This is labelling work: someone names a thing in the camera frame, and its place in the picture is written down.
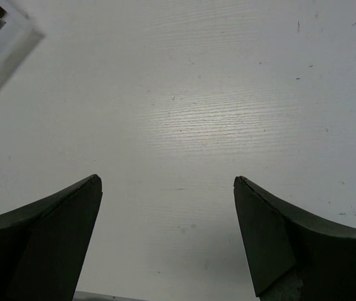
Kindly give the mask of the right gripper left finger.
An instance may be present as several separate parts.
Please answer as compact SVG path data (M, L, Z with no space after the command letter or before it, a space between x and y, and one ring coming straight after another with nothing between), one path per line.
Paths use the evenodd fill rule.
M72 300L101 199L93 174L0 214L0 300Z

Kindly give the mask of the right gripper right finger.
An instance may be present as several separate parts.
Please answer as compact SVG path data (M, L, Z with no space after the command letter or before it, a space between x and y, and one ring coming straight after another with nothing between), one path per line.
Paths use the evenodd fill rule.
M248 178L235 208L260 300L356 300L356 228L288 203Z

